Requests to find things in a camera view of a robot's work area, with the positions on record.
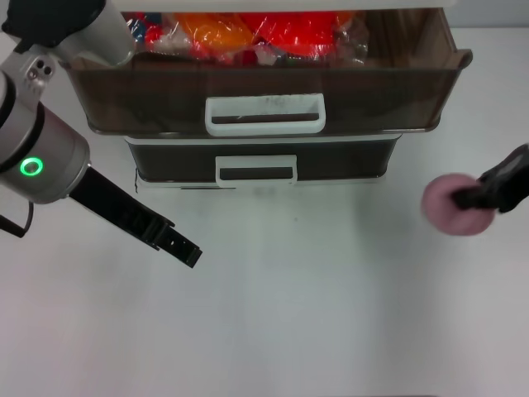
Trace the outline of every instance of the drawer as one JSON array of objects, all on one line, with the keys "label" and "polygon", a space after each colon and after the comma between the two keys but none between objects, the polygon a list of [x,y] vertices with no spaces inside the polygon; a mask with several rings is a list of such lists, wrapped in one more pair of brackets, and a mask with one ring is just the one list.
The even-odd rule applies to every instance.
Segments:
[{"label": "drawer", "polygon": [[235,188],[378,178],[399,137],[126,141],[146,182]]},{"label": "drawer", "polygon": [[[246,97],[293,94],[321,94],[325,109],[317,131],[285,128],[298,136],[435,128],[461,70],[472,60],[471,51],[455,47],[440,8],[367,11],[365,23],[369,54],[362,65],[329,61],[230,67],[142,54],[120,69],[87,60],[64,67],[90,126],[103,134],[151,139],[209,137],[208,99],[245,101]],[[275,128],[274,135],[281,134]]]}]

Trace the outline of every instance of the pink ball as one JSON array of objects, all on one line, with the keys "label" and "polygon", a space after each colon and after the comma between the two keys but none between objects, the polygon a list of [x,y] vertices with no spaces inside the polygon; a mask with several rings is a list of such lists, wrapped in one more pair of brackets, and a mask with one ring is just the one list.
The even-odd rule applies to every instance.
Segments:
[{"label": "pink ball", "polygon": [[494,220],[493,209],[459,209],[451,195],[460,189],[479,186],[474,178],[449,174],[434,179],[422,195],[422,211],[440,232],[451,236],[474,236],[484,232]]}]

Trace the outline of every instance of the storage drawer unit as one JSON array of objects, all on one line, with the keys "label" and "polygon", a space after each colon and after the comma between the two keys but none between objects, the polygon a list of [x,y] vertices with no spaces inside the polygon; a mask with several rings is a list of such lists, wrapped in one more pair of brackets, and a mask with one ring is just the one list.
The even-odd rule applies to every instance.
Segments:
[{"label": "storage drawer unit", "polygon": [[[198,3],[156,0],[146,11],[271,6],[237,1],[234,9],[206,1],[202,6],[212,8],[202,10]],[[306,1],[271,7],[320,9]],[[384,8],[388,1],[369,4]],[[388,8],[407,3],[389,2]],[[455,46],[443,10],[434,8],[447,4],[415,0],[403,9],[366,11],[369,53],[362,65],[333,60],[234,67],[139,54],[119,69],[81,59],[64,67],[91,128],[129,136],[139,176],[149,184],[226,188],[376,178],[385,173],[401,133],[437,126],[472,60],[470,50]],[[131,0],[117,5],[141,9]],[[421,5],[432,8],[413,8]]]}]

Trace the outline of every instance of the white tabletop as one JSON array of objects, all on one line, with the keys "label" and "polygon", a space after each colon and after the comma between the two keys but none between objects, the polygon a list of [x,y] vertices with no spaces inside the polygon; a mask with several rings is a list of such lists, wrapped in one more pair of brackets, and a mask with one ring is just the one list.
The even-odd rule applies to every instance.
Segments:
[{"label": "white tabletop", "polygon": [[[528,203],[453,238],[419,202],[529,141],[529,29],[454,36],[474,63],[378,184],[141,190],[204,250],[194,270],[71,200],[0,235],[0,395],[527,395]],[[126,143],[91,133],[64,71],[44,103],[133,193]],[[0,209],[23,222],[26,204],[2,189]]]}]

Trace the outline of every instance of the transparent plastic packaging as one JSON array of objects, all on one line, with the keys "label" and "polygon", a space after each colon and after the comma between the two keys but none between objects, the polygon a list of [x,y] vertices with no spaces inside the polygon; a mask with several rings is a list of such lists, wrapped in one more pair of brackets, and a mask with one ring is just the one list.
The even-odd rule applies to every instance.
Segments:
[{"label": "transparent plastic packaging", "polygon": [[123,15],[137,51],[224,65],[363,63],[369,33],[364,13],[149,13]]}]

